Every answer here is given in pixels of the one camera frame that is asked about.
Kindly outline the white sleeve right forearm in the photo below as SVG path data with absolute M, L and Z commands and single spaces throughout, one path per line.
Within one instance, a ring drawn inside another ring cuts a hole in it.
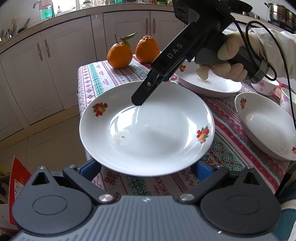
M 295 34 L 286 31 L 263 28 L 252 28 L 249 36 L 255 51 L 264 58 L 276 71 L 278 77 L 286 78 L 287 74 L 280 51 L 283 52 L 290 79 L 295 79 Z

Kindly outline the right gloved hand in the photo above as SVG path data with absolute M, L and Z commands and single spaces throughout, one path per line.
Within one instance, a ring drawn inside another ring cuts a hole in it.
M 238 54 L 241 47 L 245 47 L 245 44 L 240 33 L 236 31 L 228 35 L 226 42 L 219 49 L 217 56 L 220 60 L 226 61 L 232 59 Z M 243 81 L 247 76 L 247 70 L 244 69 L 242 63 L 236 63 L 233 65 L 223 63 L 213 66 L 200 65 L 196 70 L 196 73 L 202 80 L 207 80 L 210 70 L 219 77 L 236 82 Z

